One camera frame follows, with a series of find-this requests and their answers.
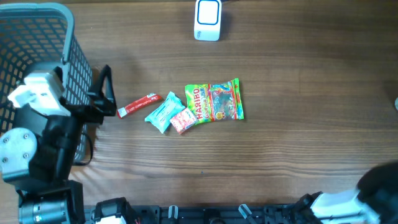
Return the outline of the red stick snack packet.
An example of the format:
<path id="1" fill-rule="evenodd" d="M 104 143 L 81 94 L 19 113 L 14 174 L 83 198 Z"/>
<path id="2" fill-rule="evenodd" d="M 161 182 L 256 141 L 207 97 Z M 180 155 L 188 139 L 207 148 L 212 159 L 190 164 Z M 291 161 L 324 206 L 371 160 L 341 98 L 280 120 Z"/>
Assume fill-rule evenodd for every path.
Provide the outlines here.
<path id="1" fill-rule="evenodd" d="M 117 115 L 120 119 L 123 119 L 127 115 L 135 113 L 137 110 L 143 109 L 146 106 L 149 106 L 153 103 L 156 103 L 160 100 L 163 100 L 163 98 L 155 93 L 150 93 L 146 96 L 143 96 L 142 98 L 133 101 L 132 103 L 120 108 L 117 110 Z"/>

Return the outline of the teal tissue packet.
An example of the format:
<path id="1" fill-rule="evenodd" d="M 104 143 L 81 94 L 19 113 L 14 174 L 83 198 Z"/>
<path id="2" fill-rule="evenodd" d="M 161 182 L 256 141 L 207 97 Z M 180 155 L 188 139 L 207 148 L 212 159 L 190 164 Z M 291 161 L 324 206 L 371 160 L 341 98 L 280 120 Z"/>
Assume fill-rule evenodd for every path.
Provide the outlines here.
<path id="1" fill-rule="evenodd" d="M 179 112 L 185 109 L 181 99 L 170 91 L 164 102 L 151 114 L 145 117 L 145 122 L 150 122 L 162 134 L 170 125 L 170 120 Z"/>

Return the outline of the small red candy packet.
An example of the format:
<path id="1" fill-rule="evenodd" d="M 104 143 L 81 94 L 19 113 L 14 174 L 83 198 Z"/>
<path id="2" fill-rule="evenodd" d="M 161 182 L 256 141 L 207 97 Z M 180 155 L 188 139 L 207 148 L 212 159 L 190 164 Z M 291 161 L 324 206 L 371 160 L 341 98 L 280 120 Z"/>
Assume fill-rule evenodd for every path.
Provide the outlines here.
<path id="1" fill-rule="evenodd" d="M 192 127 L 197 121 L 197 117 L 188 108 L 185 108 L 170 119 L 170 123 L 179 134 Z"/>

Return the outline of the green Haribo gummy bag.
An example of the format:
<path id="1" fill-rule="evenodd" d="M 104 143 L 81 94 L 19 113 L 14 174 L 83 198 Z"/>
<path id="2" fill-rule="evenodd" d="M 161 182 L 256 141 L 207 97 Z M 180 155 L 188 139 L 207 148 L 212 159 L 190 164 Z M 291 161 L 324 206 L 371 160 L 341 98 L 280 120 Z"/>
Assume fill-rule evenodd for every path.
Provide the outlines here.
<path id="1" fill-rule="evenodd" d="M 239 78 L 217 84 L 189 84 L 185 95 L 197 124 L 244 119 Z"/>

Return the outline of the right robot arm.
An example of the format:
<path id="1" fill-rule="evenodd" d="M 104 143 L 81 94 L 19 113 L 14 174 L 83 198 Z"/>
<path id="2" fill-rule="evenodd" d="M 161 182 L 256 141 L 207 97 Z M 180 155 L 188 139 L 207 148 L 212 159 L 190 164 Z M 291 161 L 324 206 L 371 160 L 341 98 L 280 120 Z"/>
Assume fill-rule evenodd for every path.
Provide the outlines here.
<path id="1" fill-rule="evenodd" d="M 292 223 L 397 223 L 397 161 L 367 171 L 355 188 L 304 195 Z"/>

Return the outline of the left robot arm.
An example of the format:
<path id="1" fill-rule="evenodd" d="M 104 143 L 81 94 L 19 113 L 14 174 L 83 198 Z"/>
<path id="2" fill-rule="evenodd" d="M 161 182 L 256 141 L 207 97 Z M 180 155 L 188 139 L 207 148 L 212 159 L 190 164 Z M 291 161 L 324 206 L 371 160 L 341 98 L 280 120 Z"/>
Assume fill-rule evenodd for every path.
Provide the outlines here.
<path id="1" fill-rule="evenodd" d="M 7 97 L 46 120 L 40 134 L 26 126 L 1 137 L 1 172 L 19 196 L 19 223 L 85 223 L 83 186 L 68 176 L 85 124 L 116 115 L 112 71 L 105 65 L 89 87 L 89 102 L 71 105 L 63 97 L 63 71 L 32 72 Z"/>

